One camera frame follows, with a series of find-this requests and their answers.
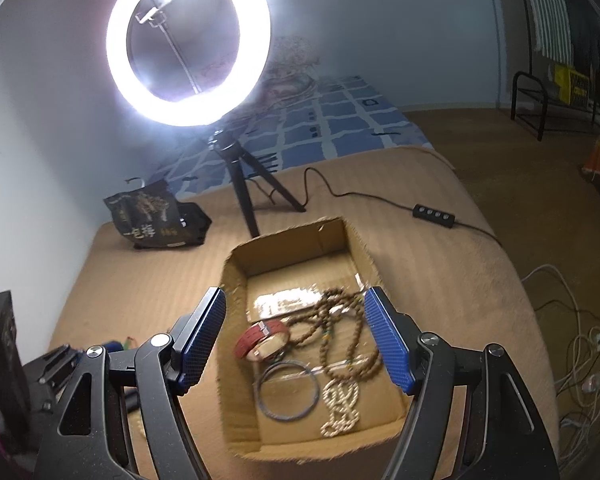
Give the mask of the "folded floral quilt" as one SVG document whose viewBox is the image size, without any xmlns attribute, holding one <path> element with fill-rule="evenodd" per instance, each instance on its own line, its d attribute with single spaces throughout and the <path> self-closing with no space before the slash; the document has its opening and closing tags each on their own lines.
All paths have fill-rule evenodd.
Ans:
<svg viewBox="0 0 600 480">
<path fill-rule="evenodd" d="M 263 108 L 281 107 L 312 96 L 318 64 L 320 56 L 306 38 L 275 37 L 260 79 L 259 104 Z"/>
</svg>

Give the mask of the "hanging clothes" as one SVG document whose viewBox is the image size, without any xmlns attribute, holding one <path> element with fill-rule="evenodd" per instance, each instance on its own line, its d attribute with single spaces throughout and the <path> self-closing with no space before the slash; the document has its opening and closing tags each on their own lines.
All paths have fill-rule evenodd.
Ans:
<svg viewBox="0 0 600 480">
<path fill-rule="evenodd" d="M 532 52 L 544 58 L 556 98 L 600 109 L 600 16 L 588 0 L 524 0 Z"/>
</svg>

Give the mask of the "red strap wristwatch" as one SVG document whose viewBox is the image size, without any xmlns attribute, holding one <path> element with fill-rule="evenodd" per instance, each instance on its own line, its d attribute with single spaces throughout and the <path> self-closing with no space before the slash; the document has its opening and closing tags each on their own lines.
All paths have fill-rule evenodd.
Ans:
<svg viewBox="0 0 600 480">
<path fill-rule="evenodd" d="M 251 325 L 234 345 L 236 359 L 262 362 L 283 350 L 290 339 L 290 330 L 279 320 L 259 321 Z"/>
</svg>

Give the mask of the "blue checkered bedsheet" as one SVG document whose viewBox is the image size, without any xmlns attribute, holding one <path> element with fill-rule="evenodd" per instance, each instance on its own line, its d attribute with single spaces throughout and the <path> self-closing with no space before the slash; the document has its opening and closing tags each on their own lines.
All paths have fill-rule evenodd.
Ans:
<svg viewBox="0 0 600 480">
<path fill-rule="evenodd" d="M 241 120 L 230 134 L 271 172 L 383 148 L 432 147 L 418 125 L 360 76 L 323 79 L 313 96 Z M 228 185 L 209 136 L 195 133 L 149 181 L 166 180 L 181 200 Z"/>
</svg>

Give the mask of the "black metal rack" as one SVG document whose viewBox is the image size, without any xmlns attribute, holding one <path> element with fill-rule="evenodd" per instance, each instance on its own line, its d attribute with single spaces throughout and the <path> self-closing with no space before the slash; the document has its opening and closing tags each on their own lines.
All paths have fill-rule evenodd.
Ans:
<svg viewBox="0 0 600 480">
<path fill-rule="evenodd" d="M 574 89 L 561 87 L 518 70 L 512 80 L 509 118 L 528 127 L 538 141 L 547 133 L 600 133 L 600 103 L 590 87 L 585 81 Z"/>
</svg>

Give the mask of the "cardboard box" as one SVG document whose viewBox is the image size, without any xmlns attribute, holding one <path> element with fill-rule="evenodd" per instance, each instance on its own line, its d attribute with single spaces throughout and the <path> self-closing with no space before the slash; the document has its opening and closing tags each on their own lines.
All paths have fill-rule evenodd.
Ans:
<svg viewBox="0 0 600 480">
<path fill-rule="evenodd" d="M 225 443 L 248 460 L 330 460 L 396 437 L 408 402 L 385 370 L 363 308 L 380 284 L 354 227 L 323 218 L 235 247 L 224 262 L 216 344 Z M 259 321 L 290 330 L 262 362 L 236 359 Z"/>
</svg>

